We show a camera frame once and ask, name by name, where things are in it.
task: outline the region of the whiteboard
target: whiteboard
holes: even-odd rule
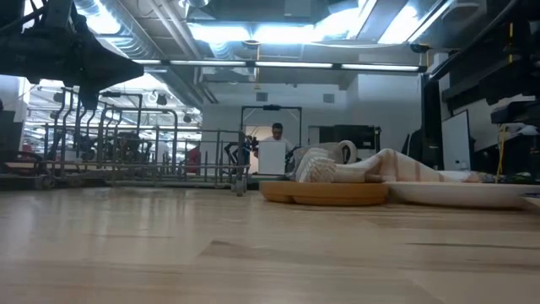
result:
[[[442,122],[442,151],[445,170],[471,170],[468,111],[463,111]]]
[[[259,142],[259,174],[285,174],[286,148],[284,141]]]

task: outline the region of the wooden tabletop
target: wooden tabletop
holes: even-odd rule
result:
[[[538,303],[540,215],[256,192],[0,193],[0,303]]]

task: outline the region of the person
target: person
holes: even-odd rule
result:
[[[276,122],[272,125],[272,136],[265,138],[265,141],[281,141],[285,142],[285,152],[288,153],[294,149],[294,146],[284,138],[284,125],[279,122]]]

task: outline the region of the round wooden tray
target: round wooden tray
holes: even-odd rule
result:
[[[318,206],[383,204],[388,194],[381,183],[261,182],[260,189],[272,202]]]

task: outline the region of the man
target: man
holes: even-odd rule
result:
[[[294,146],[283,137],[284,135],[284,125],[282,125],[279,122],[276,122],[272,125],[272,136],[269,138],[265,138],[265,141],[281,141],[285,142],[285,152],[288,153],[294,149]]]

